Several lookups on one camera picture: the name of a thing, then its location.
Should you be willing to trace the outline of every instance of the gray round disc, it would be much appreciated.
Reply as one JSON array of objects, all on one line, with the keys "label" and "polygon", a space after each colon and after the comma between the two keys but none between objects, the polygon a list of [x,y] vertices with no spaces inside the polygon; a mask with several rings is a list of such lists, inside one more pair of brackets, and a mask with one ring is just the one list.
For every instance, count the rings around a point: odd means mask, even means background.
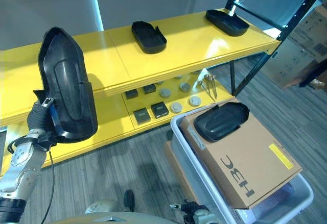
[{"label": "gray round disc", "polygon": [[190,105],[193,107],[198,107],[201,104],[201,98],[198,96],[192,96],[189,99]]},{"label": "gray round disc", "polygon": [[171,103],[170,110],[172,110],[173,113],[180,113],[182,111],[182,104],[181,103]]},{"label": "gray round disc", "polygon": [[169,89],[160,89],[160,96],[163,98],[169,97],[171,94]]},{"label": "gray round disc", "polygon": [[189,92],[190,89],[191,89],[191,86],[190,84],[188,83],[181,83],[180,86],[179,86],[180,90],[183,91],[183,92]]}]

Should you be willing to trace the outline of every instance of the floor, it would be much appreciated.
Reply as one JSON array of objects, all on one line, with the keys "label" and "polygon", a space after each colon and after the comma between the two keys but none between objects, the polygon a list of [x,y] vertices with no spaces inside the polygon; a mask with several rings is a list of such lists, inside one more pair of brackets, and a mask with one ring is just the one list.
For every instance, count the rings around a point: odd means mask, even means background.
[{"label": "floor", "polygon": [[[258,57],[235,63],[239,82]],[[211,69],[228,89],[229,65]],[[290,223],[327,221],[327,93],[310,87],[280,90],[258,73],[238,99],[292,153],[303,166],[303,176],[315,198]],[[127,189],[135,192],[137,212],[182,222],[169,204],[184,199],[165,159],[162,147],[170,139],[169,125],[141,133],[55,165],[56,186],[48,222],[82,214],[95,200],[113,198],[123,203]],[[48,204],[51,169],[42,170],[39,183],[21,223],[40,223]]]}]

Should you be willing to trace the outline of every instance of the cardboard box stack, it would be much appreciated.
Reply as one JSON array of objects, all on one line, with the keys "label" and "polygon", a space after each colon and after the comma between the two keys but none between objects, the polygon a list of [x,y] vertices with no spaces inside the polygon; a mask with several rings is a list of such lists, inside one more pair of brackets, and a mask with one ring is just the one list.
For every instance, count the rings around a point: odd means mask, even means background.
[{"label": "cardboard box stack", "polygon": [[303,81],[316,65],[327,58],[327,9],[314,8],[262,68],[280,88]]},{"label": "cardboard box stack", "polygon": [[301,172],[301,166],[251,113],[236,131],[217,142],[206,141],[194,120],[208,109],[186,115],[180,129],[231,207],[252,208]]}]

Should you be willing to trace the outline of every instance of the black tray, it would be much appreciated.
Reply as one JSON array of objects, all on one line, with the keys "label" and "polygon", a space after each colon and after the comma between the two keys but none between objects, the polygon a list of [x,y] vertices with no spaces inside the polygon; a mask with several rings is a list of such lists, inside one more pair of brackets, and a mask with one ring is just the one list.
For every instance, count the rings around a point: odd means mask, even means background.
[{"label": "black tray", "polygon": [[208,10],[206,11],[205,17],[216,27],[230,36],[241,36],[242,34],[245,34],[247,29],[250,27],[249,24],[239,18],[236,14],[230,16],[222,11]]},{"label": "black tray", "polygon": [[207,141],[216,142],[247,121],[249,109],[242,103],[226,103],[214,106],[194,120],[196,131]]},{"label": "black tray", "polygon": [[166,47],[167,40],[158,26],[154,28],[145,21],[136,21],[132,25],[132,32],[138,45],[146,54],[159,53]]}]

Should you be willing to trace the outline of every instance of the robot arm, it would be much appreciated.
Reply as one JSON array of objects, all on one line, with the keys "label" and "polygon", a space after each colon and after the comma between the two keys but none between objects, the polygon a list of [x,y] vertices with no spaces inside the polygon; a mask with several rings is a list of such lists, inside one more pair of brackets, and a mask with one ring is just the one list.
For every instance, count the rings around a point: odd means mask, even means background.
[{"label": "robot arm", "polygon": [[9,170],[0,180],[0,223],[18,223],[30,198],[46,152],[57,143],[75,143],[98,129],[83,52],[63,29],[44,36],[38,56],[43,89],[27,118],[29,133],[14,143]]},{"label": "robot arm", "polygon": [[36,102],[28,116],[29,133],[15,140],[11,165],[0,181],[0,222],[19,222],[38,174],[46,159],[47,148],[39,144],[46,134],[45,120],[53,99]]}]

